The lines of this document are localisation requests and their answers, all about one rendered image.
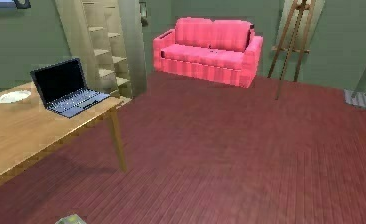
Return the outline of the pink sofa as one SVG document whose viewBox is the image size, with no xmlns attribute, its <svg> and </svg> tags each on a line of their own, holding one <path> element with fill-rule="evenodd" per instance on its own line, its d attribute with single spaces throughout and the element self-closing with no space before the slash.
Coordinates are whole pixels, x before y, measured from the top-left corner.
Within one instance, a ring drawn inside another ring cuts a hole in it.
<svg viewBox="0 0 366 224">
<path fill-rule="evenodd" d="M 185 17 L 153 40 L 153 66 L 158 72 L 248 88 L 262 46 L 251 22 Z"/>
</svg>

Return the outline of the beige shelf unit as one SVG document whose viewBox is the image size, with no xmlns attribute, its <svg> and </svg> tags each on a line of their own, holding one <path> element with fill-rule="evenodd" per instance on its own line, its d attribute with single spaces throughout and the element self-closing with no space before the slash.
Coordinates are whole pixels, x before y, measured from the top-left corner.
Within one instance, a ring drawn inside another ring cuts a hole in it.
<svg viewBox="0 0 366 224">
<path fill-rule="evenodd" d="M 138 0 L 55 0 L 89 87 L 131 100 L 147 90 Z"/>
</svg>

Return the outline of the black laptop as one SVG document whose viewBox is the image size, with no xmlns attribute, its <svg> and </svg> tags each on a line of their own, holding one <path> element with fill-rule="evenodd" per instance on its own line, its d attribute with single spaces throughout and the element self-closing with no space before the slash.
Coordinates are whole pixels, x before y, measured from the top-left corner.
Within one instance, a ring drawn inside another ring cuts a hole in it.
<svg viewBox="0 0 366 224">
<path fill-rule="evenodd" d="M 72 118 L 102 102 L 109 94 L 87 87 L 79 58 L 72 58 L 30 72 L 44 107 Z"/>
</svg>

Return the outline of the brown wooden easel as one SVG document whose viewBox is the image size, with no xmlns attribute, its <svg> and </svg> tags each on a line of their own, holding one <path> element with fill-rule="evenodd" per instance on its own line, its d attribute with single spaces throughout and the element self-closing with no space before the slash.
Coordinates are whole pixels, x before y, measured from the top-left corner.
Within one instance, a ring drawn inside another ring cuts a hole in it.
<svg viewBox="0 0 366 224">
<path fill-rule="evenodd" d="M 285 59 L 284 59 L 284 62 L 283 62 L 281 72 L 280 72 L 278 87 L 277 87 L 277 91 L 276 91 L 276 95 L 275 95 L 276 100 L 278 100 L 279 97 L 280 97 L 280 93 L 281 93 L 281 89 L 282 89 L 282 81 L 285 78 L 285 73 L 286 73 L 287 67 L 288 67 L 288 60 L 290 59 L 290 56 L 293 52 L 298 52 L 299 53 L 299 57 L 298 57 L 298 60 L 297 60 L 296 71 L 295 71 L 293 81 L 296 82 L 298 80 L 298 75 L 299 75 L 300 66 L 301 66 L 301 63 L 302 63 L 303 56 L 306 52 L 309 52 L 309 50 L 306 49 L 306 44 L 307 44 L 308 34 L 309 34 L 311 21 L 312 21 L 312 17 L 313 17 L 315 2 L 316 2 L 316 0 L 301 0 L 301 2 L 298 2 L 298 0 L 293 0 L 292 4 L 290 6 L 285 25 L 283 27 L 282 34 L 281 34 L 280 39 L 279 39 L 279 43 L 275 47 L 275 54 L 274 54 L 274 57 L 273 57 L 273 60 L 272 60 L 271 66 L 270 66 L 270 70 L 269 70 L 269 73 L 267 75 L 268 78 L 270 78 L 272 76 L 272 73 L 273 73 L 274 68 L 276 66 L 277 59 L 279 57 L 280 52 L 285 51 L 286 56 L 285 56 Z M 308 14 L 307 14 L 306 22 L 305 22 L 304 29 L 303 29 L 303 36 L 301 37 L 300 48 L 296 49 L 295 48 L 295 43 L 296 43 L 296 40 L 297 40 L 297 37 L 298 37 L 299 28 L 300 28 L 301 21 L 302 21 L 302 18 L 303 18 L 303 14 L 304 14 L 305 11 L 307 11 Z M 288 43 L 288 47 L 285 48 L 284 47 L 284 41 L 286 39 L 286 35 L 287 35 L 288 30 L 290 28 L 291 20 L 294 17 L 295 12 L 298 12 L 298 14 L 296 16 L 295 25 L 294 25 L 294 27 L 291 31 L 291 38 L 290 38 L 290 41 Z"/>
</svg>

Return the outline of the wooden table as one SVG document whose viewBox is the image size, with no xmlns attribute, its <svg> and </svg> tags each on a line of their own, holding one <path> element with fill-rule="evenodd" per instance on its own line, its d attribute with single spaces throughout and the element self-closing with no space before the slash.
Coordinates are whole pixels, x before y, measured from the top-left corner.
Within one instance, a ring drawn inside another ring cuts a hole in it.
<svg viewBox="0 0 366 224">
<path fill-rule="evenodd" d="M 103 120 L 109 124 L 120 169 L 127 170 L 117 115 L 120 99 L 110 97 L 65 118 L 45 109 L 33 83 L 15 89 L 28 90 L 31 95 L 20 102 L 0 104 L 0 186 Z"/>
</svg>

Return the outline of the white plate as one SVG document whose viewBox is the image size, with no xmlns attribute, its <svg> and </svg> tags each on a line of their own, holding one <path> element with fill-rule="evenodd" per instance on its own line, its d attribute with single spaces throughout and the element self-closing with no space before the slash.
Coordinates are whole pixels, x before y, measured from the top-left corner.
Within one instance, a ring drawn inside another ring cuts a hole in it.
<svg viewBox="0 0 366 224">
<path fill-rule="evenodd" d="M 0 104 L 10 104 L 22 101 L 28 98 L 31 95 L 31 92 L 28 90 L 18 90 L 3 94 L 0 96 Z"/>
</svg>

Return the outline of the grey striped cloth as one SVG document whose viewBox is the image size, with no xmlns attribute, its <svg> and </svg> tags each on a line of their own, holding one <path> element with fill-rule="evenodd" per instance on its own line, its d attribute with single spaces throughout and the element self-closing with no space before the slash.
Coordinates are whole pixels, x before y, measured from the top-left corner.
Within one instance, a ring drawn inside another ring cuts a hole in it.
<svg viewBox="0 0 366 224">
<path fill-rule="evenodd" d="M 354 92 L 352 90 L 344 90 L 345 102 L 349 105 L 366 109 L 366 94 L 364 92 Z"/>
</svg>

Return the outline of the framed wall picture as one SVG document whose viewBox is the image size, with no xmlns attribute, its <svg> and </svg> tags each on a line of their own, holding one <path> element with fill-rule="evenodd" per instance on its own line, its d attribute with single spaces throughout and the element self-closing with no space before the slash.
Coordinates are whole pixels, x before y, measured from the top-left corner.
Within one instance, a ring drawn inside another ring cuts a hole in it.
<svg viewBox="0 0 366 224">
<path fill-rule="evenodd" d="M 29 9 L 30 0 L 0 0 L 0 8 Z"/>
</svg>

